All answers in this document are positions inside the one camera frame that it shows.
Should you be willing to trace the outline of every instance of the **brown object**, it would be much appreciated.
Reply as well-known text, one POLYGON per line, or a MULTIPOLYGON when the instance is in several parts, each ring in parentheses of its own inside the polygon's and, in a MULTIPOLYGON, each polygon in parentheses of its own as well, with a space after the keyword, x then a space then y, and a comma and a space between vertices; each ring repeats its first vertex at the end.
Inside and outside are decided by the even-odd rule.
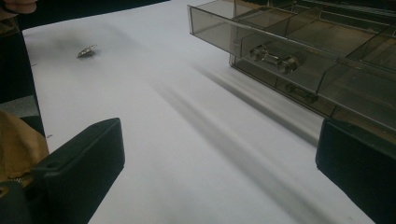
POLYGON ((0 182, 32 181, 32 167, 49 155, 43 135, 21 119, 0 111, 0 182))

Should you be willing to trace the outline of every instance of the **white table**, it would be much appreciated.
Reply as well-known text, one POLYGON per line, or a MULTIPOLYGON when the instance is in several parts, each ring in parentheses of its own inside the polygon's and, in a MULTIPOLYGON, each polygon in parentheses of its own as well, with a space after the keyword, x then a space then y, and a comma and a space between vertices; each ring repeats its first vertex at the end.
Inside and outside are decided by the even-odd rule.
POLYGON ((205 2, 23 32, 51 151, 95 122, 121 119, 125 168, 91 223, 373 223, 317 170, 315 146, 214 81, 318 139, 321 117, 189 34, 187 5, 205 2), (76 58, 93 44, 92 57, 76 58))

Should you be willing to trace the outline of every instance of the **silver object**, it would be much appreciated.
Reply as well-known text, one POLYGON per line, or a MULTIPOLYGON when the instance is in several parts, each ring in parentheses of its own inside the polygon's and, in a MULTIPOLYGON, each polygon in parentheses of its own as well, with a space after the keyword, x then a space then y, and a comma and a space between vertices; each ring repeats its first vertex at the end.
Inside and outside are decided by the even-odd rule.
POLYGON ((90 56, 92 53, 93 53, 93 49, 94 48, 96 48, 96 46, 97 45, 92 45, 92 46, 89 46, 89 47, 87 47, 87 48, 85 48, 84 50, 82 50, 82 51, 80 51, 78 54, 77 54, 77 58, 81 58, 81 57, 83 57, 83 56, 90 56))

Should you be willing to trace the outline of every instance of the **human hand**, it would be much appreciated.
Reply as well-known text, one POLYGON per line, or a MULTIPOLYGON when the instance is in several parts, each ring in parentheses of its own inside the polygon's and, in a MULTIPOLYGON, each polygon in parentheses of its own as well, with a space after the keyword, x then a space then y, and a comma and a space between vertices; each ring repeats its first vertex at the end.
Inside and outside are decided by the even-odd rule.
POLYGON ((18 14, 32 13, 37 0, 0 0, 0 21, 15 17, 18 14))

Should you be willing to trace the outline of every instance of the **drawer handle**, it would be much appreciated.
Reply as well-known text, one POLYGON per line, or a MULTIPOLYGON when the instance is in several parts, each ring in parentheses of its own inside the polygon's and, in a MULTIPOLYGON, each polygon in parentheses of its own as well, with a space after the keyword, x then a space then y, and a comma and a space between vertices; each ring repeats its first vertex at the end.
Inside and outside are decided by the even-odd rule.
POLYGON ((269 63, 275 66, 279 73, 284 75, 297 69, 297 60, 295 57, 289 55, 285 58, 281 58, 271 53, 265 45, 259 45, 252 49, 250 51, 250 59, 254 62, 263 61, 269 63))

